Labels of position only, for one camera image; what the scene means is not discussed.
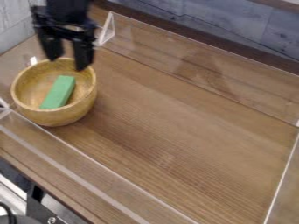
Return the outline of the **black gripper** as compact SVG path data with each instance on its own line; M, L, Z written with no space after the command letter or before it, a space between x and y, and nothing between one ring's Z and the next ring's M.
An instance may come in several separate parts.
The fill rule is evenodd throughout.
M90 18L91 0L46 0L46 5L31 7L32 24L42 49L50 61L63 54L62 39L74 39L77 70L85 70L94 62L97 22Z

